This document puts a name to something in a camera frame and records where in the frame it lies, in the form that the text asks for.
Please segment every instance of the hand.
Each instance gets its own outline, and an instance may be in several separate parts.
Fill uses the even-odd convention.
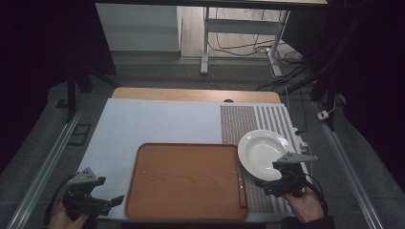
[[[305,187],[305,193],[300,198],[295,198],[291,194],[284,194],[283,198],[301,223],[324,217],[324,210],[318,196],[309,187]]]
[[[59,203],[57,210],[51,218],[49,229],[81,229],[89,215],[82,214],[75,221],[69,217],[68,210],[62,203]]]

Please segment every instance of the table surface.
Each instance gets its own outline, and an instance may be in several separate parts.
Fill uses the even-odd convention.
[[[106,177],[92,195],[114,198],[127,194],[137,150],[144,143],[238,145],[244,134],[258,129],[284,135],[291,142],[288,150],[299,153],[299,139],[292,134],[287,108],[276,93],[118,88],[107,101],[78,171],[90,167],[97,176]],[[247,199],[252,203],[246,222],[292,216],[283,199],[264,195],[244,173]],[[104,219],[134,221],[125,216],[124,205],[113,208]]]
[[[273,92],[155,89],[155,88],[117,88],[112,98],[136,98],[174,101],[224,102],[231,99],[236,103],[281,103],[280,97]]]

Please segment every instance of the dark background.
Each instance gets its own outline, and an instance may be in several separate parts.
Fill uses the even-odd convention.
[[[4,1],[0,5],[0,152],[2,172],[69,71],[114,74],[96,6],[77,1]]]
[[[337,90],[347,99],[345,116],[405,192],[404,41],[404,1],[375,1],[344,52],[336,75]],[[367,152],[359,154],[367,157]]]

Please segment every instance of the ribbed surface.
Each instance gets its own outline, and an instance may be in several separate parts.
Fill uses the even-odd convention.
[[[284,136],[295,148],[287,109],[282,106],[222,106],[221,122],[224,144],[239,144],[239,140],[254,130],[270,130]],[[286,201],[254,185],[253,176],[245,171],[245,187],[250,213],[290,213]]]

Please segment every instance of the white plate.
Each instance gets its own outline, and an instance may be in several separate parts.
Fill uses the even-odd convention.
[[[238,145],[238,156],[244,167],[256,178],[266,181],[281,178],[272,163],[288,151],[293,152],[283,136],[266,130],[247,133]]]

